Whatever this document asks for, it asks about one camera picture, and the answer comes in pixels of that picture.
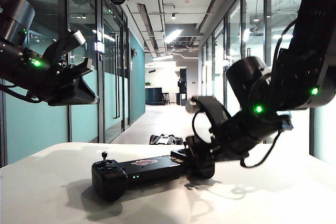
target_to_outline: joystick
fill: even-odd
[[[106,162],[107,152],[102,152],[101,156],[103,158],[103,162]]]

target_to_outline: black cabinet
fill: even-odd
[[[162,88],[146,88],[146,104],[163,105]]]

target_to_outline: green led light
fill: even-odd
[[[34,66],[35,67],[39,67],[39,66],[41,66],[42,65],[42,63],[40,62],[40,61],[38,61],[38,60],[35,60],[35,59],[32,59],[32,64],[34,64]]]
[[[264,108],[261,106],[261,105],[256,105],[254,108],[253,108],[253,111],[260,114],[264,111]]]
[[[319,89],[318,88],[313,88],[312,90],[310,90],[310,93],[312,95],[317,95],[319,93]]]

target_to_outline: black robotic arm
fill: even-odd
[[[51,44],[43,55],[22,46],[34,18],[34,9],[26,0],[0,0],[0,78],[12,86],[0,90],[21,100],[51,106],[95,104],[99,98],[82,76],[93,70],[92,60],[75,66],[64,55],[85,43],[80,31],[68,31]],[[28,90],[21,95],[11,88]]]

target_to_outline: robotic arm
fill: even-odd
[[[0,78],[12,86],[0,84],[0,90],[21,100],[50,106],[95,104],[98,96],[82,76],[93,70],[92,60],[75,66],[63,60],[68,52],[85,43],[80,31],[68,31],[51,44],[43,55],[22,47],[34,18],[34,9],[26,0],[0,0]],[[11,88],[28,90],[21,95]]]
[[[186,138],[186,156],[195,169],[210,178],[214,162],[244,158],[256,144],[274,132],[274,147],[281,132],[291,130],[289,110],[302,110],[330,102],[336,92],[336,0],[302,0],[293,39],[288,49],[278,50],[277,43],[272,71],[257,57],[234,63],[226,76],[241,110],[231,116],[213,97],[193,97],[186,109],[204,112],[212,127],[211,143],[196,133]]]

